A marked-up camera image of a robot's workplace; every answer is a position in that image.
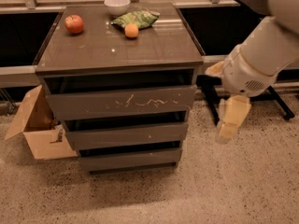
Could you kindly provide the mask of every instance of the cabinet top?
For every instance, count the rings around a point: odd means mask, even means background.
[[[160,18],[126,38],[123,29],[112,25],[104,5],[68,7],[50,39],[36,72],[44,74],[120,70],[126,67],[200,64],[203,60],[177,10],[171,3],[132,3],[130,11],[153,10]],[[69,34],[64,19],[79,15],[84,31]]]

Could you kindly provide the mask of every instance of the box flap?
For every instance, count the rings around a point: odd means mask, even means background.
[[[25,94],[7,131],[5,140],[30,128],[49,128],[52,112],[46,101],[42,86],[38,86]]]
[[[77,152],[69,146],[65,131],[59,140],[59,130],[23,133],[36,160],[52,160],[77,157]]]

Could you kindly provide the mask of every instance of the drawer front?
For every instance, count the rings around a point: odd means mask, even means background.
[[[68,132],[66,137],[73,149],[83,150],[183,140],[186,137],[187,128],[187,123],[182,123],[108,131]]]
[[[80,158],[79,163],[82,169],[87,172],[105,171],[178,162],[181,153],[182,150],[176,148],[146,153],[140,152],[104,157]]]
[[[57,119],[92,119],[192,108],[196,86],[47,96]]]

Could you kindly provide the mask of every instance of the plastic bag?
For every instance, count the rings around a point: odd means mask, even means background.
[[[133,11],[126,13],[117,19],[113,20],[111,24],[119,25],[124,28],[127,24],[135,24],[138,29],[150,27],[159,19],[160,13],[155,11]]]

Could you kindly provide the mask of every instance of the white bowl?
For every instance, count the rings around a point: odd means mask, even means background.
[[[130,3],[130,0],[105,0],[104,2],[108,12],[114,17],[119,17],[125,14]]]

